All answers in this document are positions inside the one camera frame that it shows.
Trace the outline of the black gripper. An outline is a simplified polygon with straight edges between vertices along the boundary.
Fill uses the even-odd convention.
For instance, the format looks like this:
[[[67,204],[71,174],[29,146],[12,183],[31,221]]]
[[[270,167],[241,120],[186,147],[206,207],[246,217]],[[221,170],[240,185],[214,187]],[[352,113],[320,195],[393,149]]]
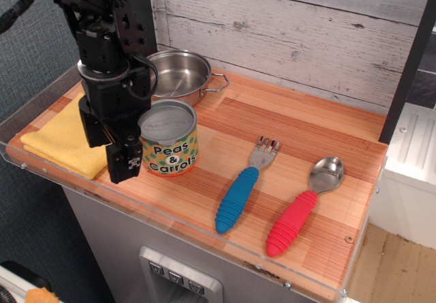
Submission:
[[[142,144],[128,136],[126,143],[112,143],[102,123],[137,118],[151,107],[152,69],[148,65],[124,65],[115,72],[100,72],[79,65],[85,96],[79,101],[84,133],[91,148],[106,146],[111,182],[137,177],[142,163]]]

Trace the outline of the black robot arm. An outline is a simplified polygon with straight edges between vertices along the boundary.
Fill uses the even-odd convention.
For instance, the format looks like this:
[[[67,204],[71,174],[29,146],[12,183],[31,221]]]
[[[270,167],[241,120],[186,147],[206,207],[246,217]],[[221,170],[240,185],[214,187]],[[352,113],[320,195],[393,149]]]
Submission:
[[[7,31],[33,3],[18,0],[1,16]],[[113,183],[139,174],[139,117],[151,107],[157,69],[142,53],[147,36],[129,0],[52,0],[76,40],[85,94],[78,102],[90,147],[104,146]]]

